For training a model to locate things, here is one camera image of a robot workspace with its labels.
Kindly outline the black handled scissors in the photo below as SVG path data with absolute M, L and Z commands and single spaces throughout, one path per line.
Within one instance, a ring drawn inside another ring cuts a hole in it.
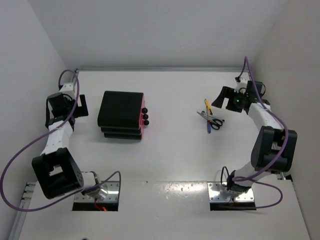
M 215 117 L 215 116 L 213 116 L 213 115 L 211 115 L 211 114 L 209 114 L 209 113 L 206 113 L 206 112 L 204 112 L 204 111 L 202 111 L 202 112 L 198 112 L 198 111 L 197 111 L 197 113 L 198 113 L 201 117 L 203 117 L 204 119 L 206 119 L 206 121 L 209 123 L 209 125 L 211 126 L 211 128 L 214 129 L 214 130 L 219 130 L 219 129 L 223 126 L 223 124 L 224 124 L 224 122 L 225 122 L 224 119 L 217 118 L 217 117 Z

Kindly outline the black drawer cabinet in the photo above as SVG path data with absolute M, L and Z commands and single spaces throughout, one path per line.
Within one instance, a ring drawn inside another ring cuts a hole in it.
M 142 92 L 105 91 L 97 125 L 105 138 L 141 140 L 145 107 Z

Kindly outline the blue handled screwdriver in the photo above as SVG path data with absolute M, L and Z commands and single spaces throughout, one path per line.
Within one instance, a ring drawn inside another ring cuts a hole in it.
M 210 134 L 211 133 L 211 123 L 209 120 L 208 113 L 205 115 L 205 119 L 206 119 L 207 133 Z

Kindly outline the pink drawer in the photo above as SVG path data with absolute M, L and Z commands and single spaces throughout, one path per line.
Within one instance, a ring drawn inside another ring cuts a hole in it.
M 141 126 L 141 128 L 142 128 L 142 129 L 147 129 L 148 126 L 149 126 L 149 124 L 150 124 L 150 121 L 147 120 L 147 119 L 144 119 L 144 120 L 142 121 L 142 126 Z
M 146 102 L 145 102 L 145 95 L 142 95 L 142 100 L 141 100 L 141 113 L 142 114 L 147 114 L 148 113 L 148 109 L 146 107 Z
M 148 116 L 147 114 L 143 114 L 143 115 L 142 115 L 142 119 L 143 119 L 143 120 L 147 120 L 148 118 L 149 118 L 149 116 Z

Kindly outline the pink top drawer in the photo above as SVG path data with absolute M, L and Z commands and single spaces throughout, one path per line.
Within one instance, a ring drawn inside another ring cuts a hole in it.
M 146 102 L 145 102 L 145 95 L 142 95 L 142 100 L 141 100 L 141 113 L 142 114 L 147 114 L 148 113 L 148 109 L 146 107 Z

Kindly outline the pink bottom drawer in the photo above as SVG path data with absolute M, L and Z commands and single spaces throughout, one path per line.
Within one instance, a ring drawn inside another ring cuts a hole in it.
M 150 121 L 147 120 L 147 119 L 144 119 L 144 120 L 142 121 L 142 126 L 141 126 L 141 128 L 142 128 L 142 129 L 147 129 L 148 126 L 149 126 L 149 124 L 150 124 Z

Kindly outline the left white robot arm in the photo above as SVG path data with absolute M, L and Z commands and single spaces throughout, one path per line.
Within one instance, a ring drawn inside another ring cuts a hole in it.
M 44 150 L 32 159 L 31 165 L 47 199 L 76 190 L 99 201 L 108 195 L 108 187 L 99 185 L 98 175 L 93 171 L 82 172 L 69 151 L 76 118 L 89 114 L 85 96 L 81 94 L 79 98 L 77 104 L 70 94 L 58 92 L 46 100 L 45 127 L 50 133 Z

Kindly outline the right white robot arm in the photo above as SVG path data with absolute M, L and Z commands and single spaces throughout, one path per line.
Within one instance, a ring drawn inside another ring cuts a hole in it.
M 258 180 L 271 175 L 287 173 L 293 163 L 298 134 L 289 130 L 271 111 L 268 100 L 261 93 L 262 82 L 240 78 L 235 88 L 223 86 L 212 106 L 221 108 L 227 99 L 226 109 L 245 111 L 259 133 L 250 155 L 250 161 L 234 170 L 227 178 L 226 189 L 233 193 L 246 193 Z

